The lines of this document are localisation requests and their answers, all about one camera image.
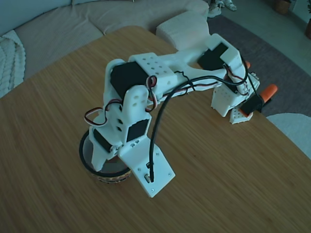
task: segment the plant pot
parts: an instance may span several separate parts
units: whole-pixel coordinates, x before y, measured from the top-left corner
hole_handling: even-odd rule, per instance
[[[306,28],[306,36],[311,40],[311,19],[309,20],[309,23]]]
[[[289,1],[286,1],[286,0],[275,0],[275,11],[282,14],[282,15],[285,15],[288,13],[288,10],[291,6],[291,3]]]

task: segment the wall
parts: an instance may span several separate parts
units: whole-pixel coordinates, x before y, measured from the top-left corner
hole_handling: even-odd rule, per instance
[[[311,14],[308,12],[308,2],[307,0],[296,0],[293,1],[294,7],[292,12],[301,18],[305,22],[309,22]]]

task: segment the white robotic arm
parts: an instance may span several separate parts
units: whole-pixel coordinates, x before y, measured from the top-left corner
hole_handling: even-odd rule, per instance
[[[192,68],[190,65],[194,63],[199,63],[203,69]],[[206,78],[195,81],[198,77]],[[221,82],[225,78],[229,83],[241,84],[234,86],[233,90]],[[147,194],[154,197],[175,174],[157,145],[153,151],[153,164],[149,163],[147,132],[151,115],[148,106],[156,107],[180,85],[182,87],[172,97],[215,88],[211,106],[224,117],[254,92],[250,80],[257,89],[259,81],[248,74],[239,51],[217,34],[200,45],[175,54],[157,56],[145,53],[131,56],[128,62],[121,59],[111,61],[106,67],[103,111],[89,128],[94,146],[94,169],[101,170],[106,160],[118,156],[132,170]],[[251,116],[237,116],[235,112],[231,113],[230,121],[238,123]],[[154,181],[149,176],[152,165]]]

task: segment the white blanket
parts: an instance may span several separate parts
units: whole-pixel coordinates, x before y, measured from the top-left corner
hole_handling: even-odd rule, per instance
[[[14,30],[0,37],[0,98],[24,81],[25,48]]]

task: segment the sofa cushion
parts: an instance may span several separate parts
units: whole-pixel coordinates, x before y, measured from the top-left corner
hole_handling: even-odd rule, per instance
[[[136,0],[97,1],[75,5],[82,18],[88,18],[104,34],[137,25],[152,32],[156,27],[185,11],[195,11],[207,18],[208,4],[203,0]]]
[[[25,79],[103,35],[71,6],[45,13],[15,31],[26,50]]]
[[[72,0],[72,5],[82,4],[90,1],[113,1],[113,0]]]
[[[71,0],[0,0],[0,36],[44,12],[70,3]]]

